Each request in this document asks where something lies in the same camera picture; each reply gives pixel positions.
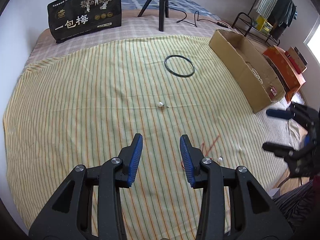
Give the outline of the orange covered low table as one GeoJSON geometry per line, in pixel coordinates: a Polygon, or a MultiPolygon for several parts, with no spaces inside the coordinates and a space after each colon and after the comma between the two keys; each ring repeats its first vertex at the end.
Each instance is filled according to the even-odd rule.
{"type": "Polygon", "coordinates": [[[276,66],[285,83],[285,99],[287,102],[291,102],[293,96],[306,82],[302,73],[297,72],[295,67],[297,64],[293,63],[293,58],[287,51],[278,46],[268,47],[263,55],[267,56],[276,66]]]}

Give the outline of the cardboard box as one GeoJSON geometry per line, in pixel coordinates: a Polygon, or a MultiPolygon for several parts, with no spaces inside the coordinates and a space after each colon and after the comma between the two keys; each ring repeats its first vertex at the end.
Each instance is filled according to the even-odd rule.
{"type": "Polygon", "coordinates": [[[246,37],[217,29],[209,46],[237,81],[254,113],[285,96],[285,89],[268,59],[246,37]],[[270,86],[277,90],[273,99],[268,95],[270,86]]]}

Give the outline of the brown red gift box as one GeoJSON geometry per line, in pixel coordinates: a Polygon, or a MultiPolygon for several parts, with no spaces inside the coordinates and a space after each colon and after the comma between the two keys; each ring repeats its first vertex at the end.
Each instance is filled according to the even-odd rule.
{"type": "Polygon", "coordinates": [[[298,74],[302,74],[307,69],[308,62],[304,58],[304,56],[300,53],[297,47],[290,47],[287,51],[285,51],[285,55],[292,63],[298,74]]]}

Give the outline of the black clothes rack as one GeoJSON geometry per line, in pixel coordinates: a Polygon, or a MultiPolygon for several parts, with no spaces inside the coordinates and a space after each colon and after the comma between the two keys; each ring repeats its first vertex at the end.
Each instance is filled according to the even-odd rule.
{"type": "Polygon", "coordinates": [[[280,40],[271,35],[273,25],[269,18],[278,0],[254,0],[248,12],[240,12],[236,16],[232,28],[242,35],[267,45],[280,44],[280,40]]]}

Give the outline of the yellow box on rack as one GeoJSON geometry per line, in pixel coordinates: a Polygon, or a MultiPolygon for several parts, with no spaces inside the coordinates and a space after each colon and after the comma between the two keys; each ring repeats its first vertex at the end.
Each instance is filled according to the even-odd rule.
{"type": "Polygon", "coordinates": [[[258,16],[255,21],[257,23],[255,28],[265,35],[268,35],[273,28],[273,25],[269,24],[267,19],[262,16],[258,16]]]}

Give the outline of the dark hanging clothes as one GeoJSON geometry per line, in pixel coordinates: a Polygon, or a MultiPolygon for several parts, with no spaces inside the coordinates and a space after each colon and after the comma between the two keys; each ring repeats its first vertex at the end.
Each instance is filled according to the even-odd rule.
{"type": "Polygon", "coordinates": [[[270,35],[278,40],[293,20],[297,19],[297,7],[293,0],[277,0],[267,21],[272,25],[270,35]]]}

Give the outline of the yellow striped cloth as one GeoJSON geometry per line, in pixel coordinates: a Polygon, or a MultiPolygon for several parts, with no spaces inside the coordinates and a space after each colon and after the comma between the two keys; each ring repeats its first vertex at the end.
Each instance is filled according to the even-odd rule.
{"type": "Polygon", "coordinates": [[[266,141],[297,147],[295,122],[253,113],[209,38],[101,44],[29,64],[3,117],[7,178],[30,227],[79,164],[99,166],[143,136],[137,176],[121,191],[128,239],[194,239],[202,192],[186,180],[179,140],[222,166],[249,168],[270,190],[287,165],[266,141]],[[163,102],[169,108],[159,108],[163,102]]]}

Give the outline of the pink plaid bed sheet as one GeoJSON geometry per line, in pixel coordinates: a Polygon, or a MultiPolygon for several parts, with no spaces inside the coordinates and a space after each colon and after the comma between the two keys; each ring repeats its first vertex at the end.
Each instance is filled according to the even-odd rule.
{"type": "Polygon", "coordinates": [[[137,15],[138,10],[125,10],[122,14],[120,27],[81,35],[62,43],[56,43],[50,30],[47,29],[39,36],[26,65],[52,57],[68,55],[80,49],[128,38],[164,35],[211,37],[217,29],[223,29],[222,26],[218,25],[219,21],[211,17],[171,9],[169,17],[164,22],[164,31],[161,32],[158,30],[157,10],[148,9],[142,17],[137,15]]]}

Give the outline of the black tripod stand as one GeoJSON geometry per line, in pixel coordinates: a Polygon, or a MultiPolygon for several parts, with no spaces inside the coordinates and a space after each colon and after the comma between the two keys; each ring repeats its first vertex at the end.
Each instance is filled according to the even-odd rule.
{"type": "MultiPolygon", "coordinates": [[[[138,17],[142,17],[152,0],[147,0],[143,5],[138,17]]],[[[169,0],[159,0],[159,31],[164,31],[164,20],[169,17],[169,0]]]]}

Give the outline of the blue patchwork bedspread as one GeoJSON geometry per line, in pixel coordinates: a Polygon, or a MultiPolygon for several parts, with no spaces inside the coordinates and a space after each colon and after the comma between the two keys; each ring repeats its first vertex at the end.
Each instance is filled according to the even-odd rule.
{"type": "MultiPolygon", "coordinates": [[[[121,7],[123,10],[141,10],[145,3],[146,0],[121,0],[121,7]]],[[[221,20],[219,16],[209,12],[207,9],[192,0],[169,0],[169,9],[175,9],[192,14],[198,11],[202,16],[208,16],[218,21],[221,20]]]]}

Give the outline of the black printed snack bag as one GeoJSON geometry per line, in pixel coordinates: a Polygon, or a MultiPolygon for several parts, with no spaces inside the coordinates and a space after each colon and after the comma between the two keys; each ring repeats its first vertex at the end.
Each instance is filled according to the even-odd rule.
{"type": "Polygon", "coordinates": [[[57,43],[121,26],[121,0],[56,0],[47,5],[48,24],[57,43]]]}

